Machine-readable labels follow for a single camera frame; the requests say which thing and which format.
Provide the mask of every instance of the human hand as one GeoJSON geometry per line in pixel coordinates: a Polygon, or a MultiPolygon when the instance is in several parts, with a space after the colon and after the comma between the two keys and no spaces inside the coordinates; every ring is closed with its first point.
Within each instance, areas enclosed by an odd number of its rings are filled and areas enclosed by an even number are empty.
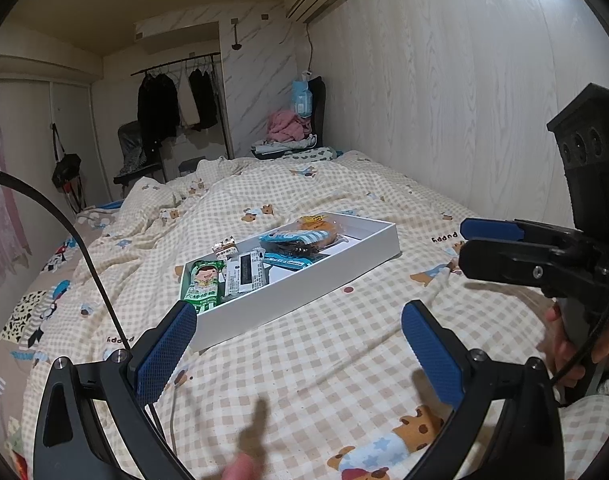
{"type": "MultiPolygon", "coordinates": [[[[577,348],[571,343],[565,332],[563,326],[563,320],[561,317],[560,306],[556,303],[552,308],[547,310],[545,313],[545,319],[552,324],[553,327],[553,344],[551,353],[553,357],[553,371],[560,370],[569,359],[575,354],[577,348]]],[[[609,323],[598,338],[598,341],[594,345],[591,351],[591,360],[595,363],[599,363],[605,357],[609,357],[609,323]]],[[[607,368],[609,368],[609,358],[607,360],[607,368]]],[[[565,377],[562,378],[560,384],[562,386],[568,386],[573,388],[578,380],[582,379],[585,374],[584,366],[575,365],[565,377]]]]}
{"type": "Polygon", "coordinates": [[[259,480],[258,465],[246,453],[238,453],[222,473],[222,480],[259,480]]]}

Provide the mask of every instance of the cartoon print sheet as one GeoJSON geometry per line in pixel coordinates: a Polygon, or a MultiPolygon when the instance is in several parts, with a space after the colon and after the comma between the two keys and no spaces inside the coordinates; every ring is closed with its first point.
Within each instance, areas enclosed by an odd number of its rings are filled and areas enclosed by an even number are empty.
{"type": "MultiPolygon", "coordinates": [[[[113,210],[92,209],[76,217],[76,227],[86,243],[100,237],[115,220],[113,210]]],[[[50,319],[68,291],[80,250],[67,238],[49,258],[38,277],[15,306],[0,332],[0,452],[21,479],[27,478],[27,461],[22,444],[22,403],[27,377],[39,362],[52,358],[40,349],[50,319]]]]}
{"type": "MultiPolygon", "coordinates": [[[[142,179],[89,249],[134,341],[175,303],[178,266],[229,236],[325,210],[396,222],[402,254],[258,329],[185,353],[156,410],[197,478],[222,471],[242,449],[271,480],[402,479],[450,413],[401,333],[409,300],[424,301],[466,346],[494,359],[543,356],[549,300],[459,272],[458,226],[472,212],[358,152],[313,163],[203,160],[166,185],[142,179]]],[[[70,282],[38,349],[75,363],[106,358],[120,340],[84,263],[70,282]]],[[[49,369],[38,360],[27,380],[27,457],[49,369]]],[[[500,409],[492,405],[462,474],[483,455],[500,409]]],[[[99,415],[121,466],[140,476],[106,408],[99,415]]],[[[609,434],[609,397],[583,399],[561,419],[566,477],[577,478],[609,434]]]]}

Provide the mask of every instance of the pink blanket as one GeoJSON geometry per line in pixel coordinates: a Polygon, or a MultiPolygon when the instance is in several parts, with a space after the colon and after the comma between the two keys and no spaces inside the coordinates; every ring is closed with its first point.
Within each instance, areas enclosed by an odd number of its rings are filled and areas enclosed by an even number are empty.
{"type": "Polygon", "coordinates": [[[311,120],[291,110],[273,112],[268,118],[267,139],[277,142],[303,140],[311,133],[311,120]]]}

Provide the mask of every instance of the black bag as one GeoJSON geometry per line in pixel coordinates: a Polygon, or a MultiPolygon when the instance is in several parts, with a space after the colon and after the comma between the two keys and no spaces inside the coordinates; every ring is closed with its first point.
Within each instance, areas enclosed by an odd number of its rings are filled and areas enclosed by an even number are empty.
{"type": "Polygon", "coordinates": [[[64,146],[60,140],[58,129],[56,124],[51,124],[51,130],[53,131],[54,138],[54,156],[56,157],[56,168],[54,174],[51,176],[51,182],[54,183],[57,189],[64,192],[67,202],[74,213],[79,213],[86,207],[86,200],[84,193],[82,192],[82,181],[80,179],[80,157],[75,153],[65,153],[64,146]],[[62,158],[58,155],[58,148],[56,145],[60,144],[60,150],[62,151],[62,158]],[[77,182],[78,191],[76,192],[74,182],[77,182]],[[75,206],[72,204],[69,195],[73,198],[75,206]]]}

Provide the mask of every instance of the screw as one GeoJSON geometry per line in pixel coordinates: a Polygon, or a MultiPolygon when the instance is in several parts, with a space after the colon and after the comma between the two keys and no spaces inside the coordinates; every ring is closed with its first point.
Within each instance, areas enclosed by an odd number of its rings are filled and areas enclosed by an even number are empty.
{"type": "Polygon", "coordinates": [[[481,361],[486,361],[488,358],[487,353],[484,350],[480,350],[479,348],[472,348],[469,351],[469,355],[472,357],[474,361],[477,363],[481,361]]]}
{"type": "Polygon", "coordinates": [[[111,360],[115,363],[123,362],[129,356],[129,352],[127,352],[124,348],[119,348],[115,352],[111,354],[111,360]]]}
{"type": "Polygon", "coordinates": [[[69,359],[66,357],[59,357],[54,361],[54,367],[56,370],[62,370],[66,366],[68,360],[69,359]]]}
{"type": "Polygon", "coordinates": [[[543,362],[537,357],[530,357],[527,365],[531,366],[534,370],[542,370],[543,368],[543,362]]]}

